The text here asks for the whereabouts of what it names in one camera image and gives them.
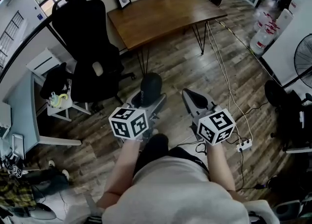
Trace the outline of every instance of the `black chair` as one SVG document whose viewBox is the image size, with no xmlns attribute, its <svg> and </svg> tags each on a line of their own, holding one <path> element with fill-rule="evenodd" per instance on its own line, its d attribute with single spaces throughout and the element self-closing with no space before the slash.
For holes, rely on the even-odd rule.
<svg viewBox="0 0 312 224">
<path fill-rule="evenodd" d="M 119 81 L 134 73 L 121 75 L 119 50 L 109 42 L 106 10 L 101 0 L 65 0 L 52 9 L 52 26 L 77 61 L 72 78 L 71 98 L 75 102 L 98 102 L 111 97 L 122 104 L 117 93 Z"/>
</svg>

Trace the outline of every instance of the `person's arm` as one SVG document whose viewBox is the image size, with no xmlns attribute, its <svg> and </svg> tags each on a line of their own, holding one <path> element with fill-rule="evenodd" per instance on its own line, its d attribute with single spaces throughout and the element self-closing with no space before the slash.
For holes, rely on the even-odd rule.
<svg viewBox="0 0 312 224">
<path fill-rule="evenodd" d="M 234 200 L 245 202 L 246 200 L 237 194 L 235 182 L 230 167 L 226 161 L 223 146 L 221 143 L 211 146 L 207 145 L 207 160 L 210 180 L 221 185 L 227 190 Z"/>
<path fill-rule="evenodd" d="M 127 140 L 122 149 L 116 165 L 109 176 L 104 188 L 104 194 L 97 202 L 100 208 L 115 205 L 121 195 L 132 185 L 133 172 L 136 166 L 140 142 Z"/>
</svg>

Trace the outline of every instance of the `power strip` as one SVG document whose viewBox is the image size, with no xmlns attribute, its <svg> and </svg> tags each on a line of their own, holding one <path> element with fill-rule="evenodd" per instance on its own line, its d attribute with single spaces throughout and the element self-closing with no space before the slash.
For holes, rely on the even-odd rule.
<svg viewBox="0 0 312 224">
<path fill-rule="evenodd" d="M 250 148 L 253 145 L 253 142 L 251 139 L 248 139 L 247 141 L 242 142 L 241 144 L 236 145 L 236 149 L 238 152 L 244 151 L 247 148 Z"/>
</svg>

